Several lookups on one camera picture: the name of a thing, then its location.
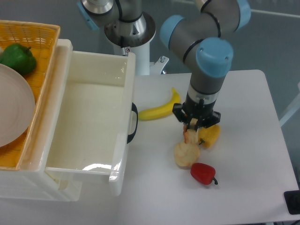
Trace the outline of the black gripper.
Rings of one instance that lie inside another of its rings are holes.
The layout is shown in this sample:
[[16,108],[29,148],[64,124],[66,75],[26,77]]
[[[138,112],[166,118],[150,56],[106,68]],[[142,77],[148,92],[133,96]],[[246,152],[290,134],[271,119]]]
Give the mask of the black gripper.
[[215,101],[209,104],[204,103],[204,98],[194,101],[188,94],[183,104],[174,104],[172,112],[179,122],[190,128],[190,121],[197,119],[195,130],[209,128],[220,122],[221,113],[213,110]]

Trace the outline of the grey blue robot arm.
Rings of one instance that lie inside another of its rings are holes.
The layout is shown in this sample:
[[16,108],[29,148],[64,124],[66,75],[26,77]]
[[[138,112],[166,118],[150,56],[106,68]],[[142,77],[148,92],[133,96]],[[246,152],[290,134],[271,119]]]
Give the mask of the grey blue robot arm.
[[[172,113],[194,130],[220,122],[213,107],[233,60],[233,48],[221,36],[236,32],[251,17],[246,0],[198,0],[196,5],[200,14],[195,19],[173,15],[159,31],[164,46],[191,71],[186,100],[174,104]],[[104,28],[116,55],[134,53],[138,71],[150,73],[150,42],[157,30],[141,1],[80,0],[77,6],[92,30]]]

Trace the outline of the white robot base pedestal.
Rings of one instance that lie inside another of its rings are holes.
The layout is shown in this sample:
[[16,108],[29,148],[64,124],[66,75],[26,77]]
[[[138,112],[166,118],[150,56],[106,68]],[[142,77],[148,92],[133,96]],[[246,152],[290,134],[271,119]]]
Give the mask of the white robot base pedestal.
[[157,61],[150,61],[150,41],[138,47],[120,47],[113,44],[113,51],[116,55],[135,54],[135,74],[136,75],[160,75],[166,74],[165,66],[169,62],[166,56],[160,56]]

